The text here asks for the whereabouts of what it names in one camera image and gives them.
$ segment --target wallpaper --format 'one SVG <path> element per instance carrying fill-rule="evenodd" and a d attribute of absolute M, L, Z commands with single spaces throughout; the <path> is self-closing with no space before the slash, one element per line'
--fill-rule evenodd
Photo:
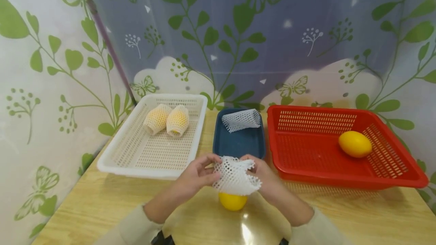
<path fill-rule="evenodd" d="M 91 0 L 0 0 L 0 236 L 29 244 L 132 99 Z"/>
<path fill-rule="evenodd" d="M 195 93 L 210 110 L 370 110 L 430 179 L 435 0 L 94 0 L 135 99 Z"/>

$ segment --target white foam net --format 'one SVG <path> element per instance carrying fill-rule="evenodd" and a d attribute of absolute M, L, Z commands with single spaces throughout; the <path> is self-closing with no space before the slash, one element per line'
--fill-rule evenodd
<path fill-rule="evenodd" d="M 221 157 L 223 162 L 215 164 L 215 172 L 220 172 L 220 179 L 213 183 L 219 192 L 232 195 L 247 196 L 259 190 L 262 182 L 258 177 L 247 174 L 254 167 L 253 160 L 240 160 L 231 156 Z"/>
<path fill-rule="evenodd" d="M 184 105 L 177 105 L 167 118 L 167 133 L 181 137 L 189 126 L 189 111 Z"/>
<path fill-rule="evenodd" d="M 229 133 L 246 128 L 259 128 L 261 116 L 256 109 L 244 110 L 236 113 L 229 113 L 221 117 Z"/>
<path fill-rule="evenodd" d="M 149 111 L 144 119 L 143 126 L 147 133 L 155 135 L 167 126 L 167 118 L 170 115 L 171 107 L 159 104 L 156 108 Z"/>

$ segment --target tray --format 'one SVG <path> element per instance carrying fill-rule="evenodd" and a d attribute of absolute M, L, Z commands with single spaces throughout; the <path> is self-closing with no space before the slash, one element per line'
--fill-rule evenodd
<path fill-rule="evenodd" d="M 372 153 L 360 159 L 345 154 L 338 138 L 349 130 L 367 136 Z M 428 184 L 398 138 L 367 110 L 273 105 L 268 131 L 282 179 L 373 190 Z"/>
<path fill-rule="evenodd" d="M 221 121 L 222 116 L 243 110 L 245 109 L 229 108 L 218 113 L 215 136 L 213 137 L 213 153 L 237 158 L 251 154 L 263 159 L 265 156 L 265 135 L 262 119 L 259 128 L 247 128 L 233 133 L 229 133 Z"/>
<path fill-rule="evenodd" d="M 143 121 L 159 104 L 189 110 L 189 127 L 181 138 L 160 131 L 146 133 Z M 144 96 L 114 136 L 97 162 L 103 172 L 130 177 L 174 180 L 195 159 L 206 114 L 207 99 L 202 95 L 151 94 Z"/>

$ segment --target yellow mango in red basket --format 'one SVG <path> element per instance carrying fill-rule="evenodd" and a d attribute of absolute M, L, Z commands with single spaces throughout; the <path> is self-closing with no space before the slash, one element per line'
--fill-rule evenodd
<path fill-rule="evenodd" d="M 372 152 L 371 141 L 356 131 L 347 131 L 339 136 L 339 146 L 349 156 L 362 158 Z"/>

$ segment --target sleeve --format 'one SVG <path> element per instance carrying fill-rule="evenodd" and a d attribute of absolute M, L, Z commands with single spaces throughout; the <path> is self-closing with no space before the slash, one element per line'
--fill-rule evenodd
<path fill-rule="evenodd" d="M 120 224 L 109 230 L 94 245 L 147 245 L 162 229 L 162 224 L 151 222 L 143 206 L 136 207 Z"/>
<path fill-rule="evenodd" d="M 309 223 L 292 228 L 289 245 L 352 245 L 321 211 L 313 210 Z"/>

